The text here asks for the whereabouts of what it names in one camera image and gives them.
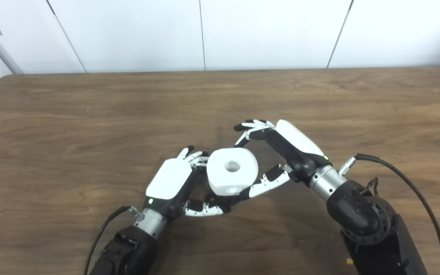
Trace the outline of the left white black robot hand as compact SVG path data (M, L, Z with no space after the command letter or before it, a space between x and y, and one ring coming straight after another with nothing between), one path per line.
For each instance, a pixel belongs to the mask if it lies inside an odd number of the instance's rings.
M229 214L232 207L190 198L197 181L206 174L209 153L183 148L161 165L146 189L143 209L155 211L171 223L183 216L208 217Z

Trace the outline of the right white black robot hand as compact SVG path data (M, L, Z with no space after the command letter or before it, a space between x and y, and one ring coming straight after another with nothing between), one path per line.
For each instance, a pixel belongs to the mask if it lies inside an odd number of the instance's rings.
M243 132L235 143L236 148L242 148L251 140L264 140L286 160L285 165L274 166L252 186L241 191L238 195L241 201L276 189L290 180L304 183L326 201L345 181L321 149L286 120L279 120L276 124L246 120L234 126L234 130Z

